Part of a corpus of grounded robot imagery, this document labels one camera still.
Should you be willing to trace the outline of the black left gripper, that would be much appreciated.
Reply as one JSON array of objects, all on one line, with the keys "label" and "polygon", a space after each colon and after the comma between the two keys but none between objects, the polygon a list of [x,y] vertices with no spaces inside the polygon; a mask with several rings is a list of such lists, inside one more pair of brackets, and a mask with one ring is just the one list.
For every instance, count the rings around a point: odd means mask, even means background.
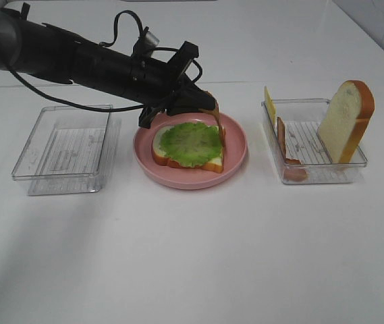
[{"label": "black left gripper", "polygon": [[120,96],[142,105],[138,118],[141,128],[149,129],[160,112],[167,115],[213,111],[215,98],[195,87],[186,75],[194,60],[133,60]]}]

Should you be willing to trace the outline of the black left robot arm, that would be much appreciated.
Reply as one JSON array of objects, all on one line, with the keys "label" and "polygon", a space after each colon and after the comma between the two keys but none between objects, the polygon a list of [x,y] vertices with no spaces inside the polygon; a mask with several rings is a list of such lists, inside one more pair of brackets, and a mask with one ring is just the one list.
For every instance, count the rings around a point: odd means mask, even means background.
[{"label": "black left robot arm", "polygon": [[140,111],[138,125],[150,128],[155,116],[166,113],[211,113],[217,102],[189,78],[186,70],[196,63],[198,47],[184,42],[169,61],[153,58],[158,39],[139,27],[132,54],[112,49],[112,43],[94,43],[51,24],[27,18],[30,6],[0,9],[0,70],[18,81],[25,75],[57,84],[79,84],[133,102]]}]

